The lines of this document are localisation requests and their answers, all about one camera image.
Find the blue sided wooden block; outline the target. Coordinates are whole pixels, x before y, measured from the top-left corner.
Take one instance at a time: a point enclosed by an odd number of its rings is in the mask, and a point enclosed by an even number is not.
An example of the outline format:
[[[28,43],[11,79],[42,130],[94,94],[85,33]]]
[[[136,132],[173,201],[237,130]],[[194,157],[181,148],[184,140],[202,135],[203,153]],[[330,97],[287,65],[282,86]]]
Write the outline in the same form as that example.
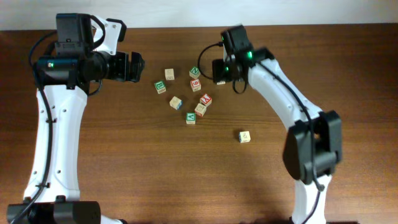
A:
[[[241,131],[239,133],[239,142],[244,143],[244,142],[250,142],[251,141],[251,136],[249,131]]]

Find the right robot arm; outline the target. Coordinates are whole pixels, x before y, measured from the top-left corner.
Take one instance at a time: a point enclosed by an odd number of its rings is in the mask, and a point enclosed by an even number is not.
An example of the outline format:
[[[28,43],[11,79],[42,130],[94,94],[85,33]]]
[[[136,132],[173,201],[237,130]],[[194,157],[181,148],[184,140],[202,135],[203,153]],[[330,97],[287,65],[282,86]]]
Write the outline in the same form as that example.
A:
[[[295,181],[290,223],[326,223],[328,186],[343,157],[342,120],[308,100],[265,47],[255,49],[244,26],[221,33],[223,58],[212,62],[213,81],[243,81],[270,104],[287,130],[282,160]]]

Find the green V block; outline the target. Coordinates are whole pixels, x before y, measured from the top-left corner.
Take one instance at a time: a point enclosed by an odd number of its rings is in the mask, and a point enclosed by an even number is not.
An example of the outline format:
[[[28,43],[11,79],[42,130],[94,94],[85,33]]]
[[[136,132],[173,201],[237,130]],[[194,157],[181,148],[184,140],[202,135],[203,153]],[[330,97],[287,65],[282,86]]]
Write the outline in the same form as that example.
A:
[[[187,124],[196,124],[196,114],[195,113],[187,113],[185,121]]]

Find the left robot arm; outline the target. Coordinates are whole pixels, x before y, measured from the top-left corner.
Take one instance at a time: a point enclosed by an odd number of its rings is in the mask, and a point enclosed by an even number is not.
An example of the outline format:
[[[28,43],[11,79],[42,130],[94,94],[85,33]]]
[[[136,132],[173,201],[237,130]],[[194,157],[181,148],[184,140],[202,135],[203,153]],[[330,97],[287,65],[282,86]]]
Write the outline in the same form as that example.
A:
[[[56,16],[57,39],[31,62],[38,102],[34,164],[22,203],[10,204],[9,223],[112,223],[95,201],[82,201],[77,160],[80,126],[92,82],[136,83],[145,62],[124,53],[126,25],[89,14]]]

